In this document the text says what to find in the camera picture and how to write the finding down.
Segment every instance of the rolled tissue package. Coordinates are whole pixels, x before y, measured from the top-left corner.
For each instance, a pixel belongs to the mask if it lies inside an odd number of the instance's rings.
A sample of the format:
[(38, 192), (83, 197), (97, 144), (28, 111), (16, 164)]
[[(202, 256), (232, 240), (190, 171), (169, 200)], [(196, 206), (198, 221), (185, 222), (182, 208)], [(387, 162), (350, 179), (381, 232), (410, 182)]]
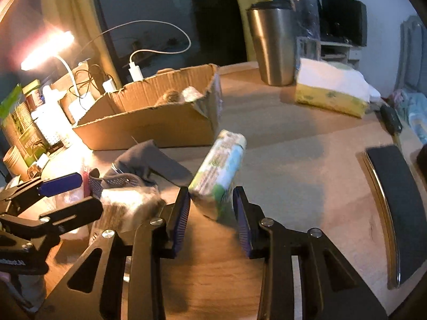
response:
[(217, 220), (229, 205), (229, 189), (242, 163), (246, 138), (222, 130), (188, 187), (194, 205)]

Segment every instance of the black tumbler lid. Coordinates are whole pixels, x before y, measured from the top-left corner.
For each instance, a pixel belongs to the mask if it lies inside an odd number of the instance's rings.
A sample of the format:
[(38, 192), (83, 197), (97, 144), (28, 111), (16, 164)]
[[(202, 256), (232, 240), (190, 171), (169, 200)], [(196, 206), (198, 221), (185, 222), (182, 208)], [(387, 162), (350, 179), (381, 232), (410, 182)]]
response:
[(249, 10), (292, 9), (289, 0), (261, 1), (251, 5)]

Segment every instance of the open cardboard box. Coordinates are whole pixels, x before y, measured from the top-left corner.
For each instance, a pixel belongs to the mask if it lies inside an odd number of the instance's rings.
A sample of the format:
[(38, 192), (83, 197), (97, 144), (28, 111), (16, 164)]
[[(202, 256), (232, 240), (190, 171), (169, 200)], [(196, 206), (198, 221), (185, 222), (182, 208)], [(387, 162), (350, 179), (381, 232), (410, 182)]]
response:
[[(167, 90), (193, 86), (203, 97), (153, 107)], [(159, 147), (211, 145), (221, 110), (215, 65), (170, 70), (106, 93), (78, 121), (74, 131), (92, 150), (128, 149), (149, 139)]]

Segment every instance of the white wall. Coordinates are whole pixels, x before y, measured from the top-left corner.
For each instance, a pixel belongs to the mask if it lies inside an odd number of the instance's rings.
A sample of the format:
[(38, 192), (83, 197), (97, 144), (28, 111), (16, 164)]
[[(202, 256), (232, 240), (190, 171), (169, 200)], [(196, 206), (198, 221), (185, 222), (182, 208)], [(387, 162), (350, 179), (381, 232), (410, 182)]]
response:
[(366, 5), (368, 46), (362, 50), (359, 70), (367, 82), (388, 96), (398, 72), (401, 23), (416, 14), (409, 0), (360, 0)]

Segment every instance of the white charging cable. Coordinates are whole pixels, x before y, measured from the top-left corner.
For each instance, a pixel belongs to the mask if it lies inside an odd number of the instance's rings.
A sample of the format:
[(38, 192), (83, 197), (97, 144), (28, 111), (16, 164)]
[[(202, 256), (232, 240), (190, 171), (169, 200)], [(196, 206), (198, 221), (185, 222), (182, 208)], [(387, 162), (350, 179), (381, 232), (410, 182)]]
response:
[(133, 58), (133, 56), (136, 54), (136, 53), (139, 53), (139, 52), (141, 52), (141, 51), (149, 51), (149, 52), (152, 52), (152, 53), (158, 53), (158, 54), (182, 54), (182, 53), (184, 53), (184, 52), (186, 52), (187, 50), (189, 50), (190, 49), (190, 47), (191, 47), (191, 39), (190, 39), (190, 37), (187, 35), (187, 33), (183, 30), (183, 29), (181, 29), (180, 27), (178, 27), (178, 26), (176, 26), (176, 25), (174, 25), (174, 24), (172, 24), (172, 23), (168, 23), (168, 22), (161, 22), (160, 20), (134, 20), (134, 21), (132, 21), (132, 22), (127, 22), (127, 23), (124, 23), (124, 24), (120, 24), (120, 25), (117, 25), (117, 26), (115, 26), (115, 27), (112, 27), (111, 29), (108, 29), (108, 30), (106, 30), (106, 31), (104, 31), (104, 32), (102, 32), (101, 34), (99, 34), (98, 36), (96, 36), (95, 38), (93, 38), (93, 39), (91, 39), (83, 48), (82, 48), (82, 50), (80, 51), (80, 53), (87, 47), (87, 46), (89, 46), (89, 44), (91, 44), (94, 40), (96, 40), (98, 37), (101, 37), (103, 34), (106, 34), (107, 32), (110, 32), (110, 31), (112, 31), (112, 30), (115, 30), (115, 29), (118, 29), (119, 27), (123, 27), (123, 26), (126, 26), (126, 25), (129, 25), (129, 24), (134, 24), (134, 23), (141, 23), (141, 22), (150, 22), (150, 23), (159, 23), (159, 24), (166, 24), (166, 25), (170, 25), (170, 26), (173, 26), (173, 27), (175, 27), (176, 29), (178, 29), (180, 32), (182, 32), (184, 35), (185, 35), (185, 37), (188, 39), (188, 46), (187, 46), (187, 48), (185, 48), (184, 50), (181, 50), (181, 51), (159, 51), (159, 50), (152, 50), (152, 49), (138, 49), (137, 51), (134, 51), (132, 54), (131, 54), (131, 56), (129, 57), (129, 66), (130, 66), (130, 68), (129, 68), (129, 72), (130, 72), (130, 74), (131, 74), (131, 76), (132, 76), (132, 80), (134, 81), (134, 82), (136, 82), (136, 81), (142, 81), (143, 79), (144, 79), (144, 77), (142, 76), (142, 73), (141, 73), (141, 70), (140, 70), (140, 68), (139, 68), (139, 66), (137, 66), (137, 65), (135, 65), (135, 63), (132, 61), (132, 58)]

